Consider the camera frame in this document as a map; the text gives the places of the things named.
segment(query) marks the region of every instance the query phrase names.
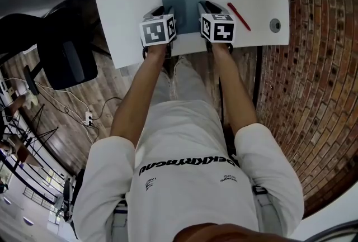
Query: red pen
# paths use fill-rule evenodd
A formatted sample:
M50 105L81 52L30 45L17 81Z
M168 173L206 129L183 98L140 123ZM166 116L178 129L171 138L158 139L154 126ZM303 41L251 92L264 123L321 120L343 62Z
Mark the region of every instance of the red pen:
M241 22L245 25L245 27L251 31L251 28L249 27L249 25L247 24L247 22L243 19L243 17L239 14L239 12L237 11L237 9L234 7L234 5L232 3L228 3L228 7L231 8L231 10L235 13L235 15L237 15L237 17L241 20Z

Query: round metal grommet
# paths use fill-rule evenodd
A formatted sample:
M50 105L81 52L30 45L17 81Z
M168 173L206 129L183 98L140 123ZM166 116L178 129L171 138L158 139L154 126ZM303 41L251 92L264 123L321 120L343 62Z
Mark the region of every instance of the round metal grommet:
M281 22L278 19L273 18L270 21L270 30L274 33L278 33L280 29L281 29Z

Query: gray pants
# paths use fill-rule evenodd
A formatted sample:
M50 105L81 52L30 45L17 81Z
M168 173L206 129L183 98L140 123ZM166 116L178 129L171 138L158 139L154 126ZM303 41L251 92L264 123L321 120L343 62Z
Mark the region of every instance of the gray pants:
M179 58L174 67L173 84L173 99L179 101L203 100L208 104L213 105L213 102L206 91L204 82L184 56ZM150 105L170 101L170 93L171 81L165 72L161 72Z

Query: shirt sleeve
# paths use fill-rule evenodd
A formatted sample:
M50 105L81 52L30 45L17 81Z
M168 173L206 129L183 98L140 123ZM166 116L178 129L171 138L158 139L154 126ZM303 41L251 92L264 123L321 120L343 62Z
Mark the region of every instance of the shirt sleeve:
M240 129L235 148L241 169L273 197L282 234L289 236L302 219L304 200L301 183L286 156L269 129L261 124Z
M73 210L82 241L110 241L113 211L129 191L134 170L134 145L112 136L94 143Z

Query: white cube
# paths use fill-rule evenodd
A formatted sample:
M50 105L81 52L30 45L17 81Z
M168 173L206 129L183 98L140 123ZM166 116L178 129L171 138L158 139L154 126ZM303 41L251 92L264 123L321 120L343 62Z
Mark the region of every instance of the white cube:
M146 17L139 27L143 46L169 43L176 35L174 15Z
M233 43L236 20L232 15L203 13L201 15L201 34L211 43Z

